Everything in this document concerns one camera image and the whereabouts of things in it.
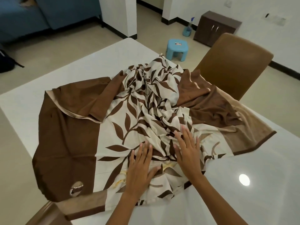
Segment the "stool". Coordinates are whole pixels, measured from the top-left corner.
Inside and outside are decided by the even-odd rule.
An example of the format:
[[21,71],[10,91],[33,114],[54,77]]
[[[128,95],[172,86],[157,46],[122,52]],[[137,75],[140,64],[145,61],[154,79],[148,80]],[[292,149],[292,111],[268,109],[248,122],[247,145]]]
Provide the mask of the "stool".
[[167,46],[167,59],[172,60],[173,56],[182,53],[180,61],[184,61],[188,53],[188,43],[180,39],[170,39]]

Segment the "glossy tabletop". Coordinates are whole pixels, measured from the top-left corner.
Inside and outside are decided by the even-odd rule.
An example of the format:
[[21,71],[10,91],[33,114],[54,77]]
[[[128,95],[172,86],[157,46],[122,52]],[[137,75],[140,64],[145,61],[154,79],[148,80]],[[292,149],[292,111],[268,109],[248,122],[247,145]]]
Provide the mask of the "glossy tabletop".
[[[157,56],[127,38],[0,95],[0,107],[33,157],[45,90],[80,80],[112,77],[130,65],[148,63]],[[277,133],[254,152],[209,161],[205,175],[249,225],[299,224],[300,138],[255,114]],[[110,215],[111,212],[102,212],[72,223],[105,224]],[[136,207],[130,224],[216,223],[191,186],[171,201]]]

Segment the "floor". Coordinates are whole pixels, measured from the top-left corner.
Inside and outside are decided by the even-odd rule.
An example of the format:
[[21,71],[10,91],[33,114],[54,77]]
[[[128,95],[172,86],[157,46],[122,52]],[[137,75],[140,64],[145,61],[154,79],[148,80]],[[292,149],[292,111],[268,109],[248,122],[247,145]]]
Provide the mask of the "floor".
[[[209,47],[183,37],[183,26],[161,23],[161,15],[137,6],[137,41],[157,53],[165,53],[170,38],[189,44],[184,62],[172,60],[193,70]],[[36,37],[10,45],[8,53],[24,69],[0,74],[0,94],[109,46],[121,38],[97,23],[47,37]],[[274,123],[300,137],[300,81],[267,67],[241,102]],[[31,158],[0,110],[0,220],[3,224],[25,224],[47,200],[36,186]]]

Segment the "leaf print fabric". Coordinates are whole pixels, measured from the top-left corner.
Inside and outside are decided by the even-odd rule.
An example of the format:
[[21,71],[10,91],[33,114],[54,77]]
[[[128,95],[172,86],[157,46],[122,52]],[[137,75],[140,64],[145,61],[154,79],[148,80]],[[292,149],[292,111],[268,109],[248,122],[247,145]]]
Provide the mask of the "leaf print fabric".
[[[113,79],[47,91],[39,125],[37,183],[68,219],[116,207],[126,188],[129,154],[141,142],[153,145],[149,169],[161,169],[137,205],[171,199],[189,187],[174,150],[174,131],[181,125],[200,138],[203,173],[209,161],[253,151],[275,133],[199,71],[171,67],[163,55]],[[77,181],[83,188],[72,198],[70,187]]]

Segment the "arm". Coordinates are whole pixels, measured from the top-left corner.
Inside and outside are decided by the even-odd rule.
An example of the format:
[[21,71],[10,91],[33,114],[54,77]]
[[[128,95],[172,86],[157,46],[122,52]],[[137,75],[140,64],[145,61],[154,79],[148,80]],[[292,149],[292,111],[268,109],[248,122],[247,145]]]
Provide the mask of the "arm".
[[175,132],[179,146],[174,145],[178,164],[189,181],[202,197],[218,225],[248,225],[242,217],[223,199],[201,173],[200,140],[195,144],[192,134],[182,126],[184,140]]
[[160,169],[160,166],[155,167],[148,173],[151,158],[152,145],[149,146],[148,150],[147,142],[140,144],[136,159],[134,159],[134,150],[132,150],[126,177],[125,192],[122,194],[117,207],[106,225],[128,224],[135,204],[149,186],[153,176]]

